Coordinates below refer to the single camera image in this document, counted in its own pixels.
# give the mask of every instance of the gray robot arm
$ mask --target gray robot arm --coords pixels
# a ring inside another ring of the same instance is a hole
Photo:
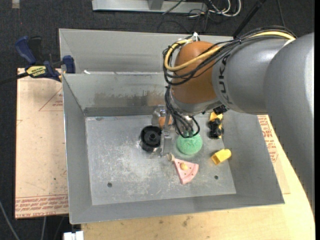
[[[239,45],[213,69],[212,86],[227,108],[269,115],[315,215],[314,37]]]
[[[180,49],[171,70],[177,70],[175,75],[184,74],[180,81],[186,81],[187,77],[190,80],[173,86],[170,98],[176,111],[185,118],[221,105],[241,113],[268,114],[315,215],[315,36],[312,33],[294,40],[285,35],[269,30],[266,35],[260,32],[258,37],[252,35],[253,38],[244,42],[238,40],[231,49],[218,48],[218,52],[212,52],[207,58],[215,56],[215,61],[210,61],[214,64],[203,67],[199,64],[206,59],[198,58],[217,47],[202,41],[188,41]],[[195,70],[194,75],[187,74]]]

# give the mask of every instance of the pink toy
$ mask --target pink toy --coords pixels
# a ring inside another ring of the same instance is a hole
[[[180,159],[174,159],[173,162],[182,185],[192,181],[196,176],[199,169],[199,164]]]

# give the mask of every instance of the brown cardboard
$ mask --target brown cardboard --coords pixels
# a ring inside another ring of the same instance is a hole
[[[62,84],[17,81],[15,218],[68,211]]]

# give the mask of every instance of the blue clamp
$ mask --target blue clamp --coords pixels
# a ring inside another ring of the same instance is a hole
[[[49,61],[46,60],[43,62],[42,68],[40,68],[41,65],[36,65],[37,59],[35,58],[32,50],[28,45],[28,40],[28,36],[25,35],[21,37],[18,41],[16,41],[14,46],[19,55],[29,62],[29,65],[24,69],[25,72],[29,74],[29,76],[31,76],[32,78],[49,78],[60,82],[61,74],[58,71],[56,71],[54,66],[62,64],[66,66],[67,73],[76,73],[74,59],[70,55],[64,56],[62,61],[53,63],[52,65],[49,63]]]

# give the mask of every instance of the green ball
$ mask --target green ball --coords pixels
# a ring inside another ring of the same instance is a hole
[[[180,152],[186,155],[194,155],[202,148],[202,138],[199,134],[191,138],[184,138],[181,135],[176,140],[176,146]]]

